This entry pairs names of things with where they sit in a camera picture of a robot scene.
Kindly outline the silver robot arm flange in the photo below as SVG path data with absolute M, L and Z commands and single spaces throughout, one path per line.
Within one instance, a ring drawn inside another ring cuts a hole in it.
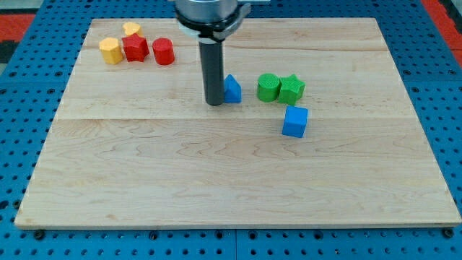
M 205 44 L 219 43 L 234 34 L 255 5 L 267 0 L 175 0 L 178 27 Z

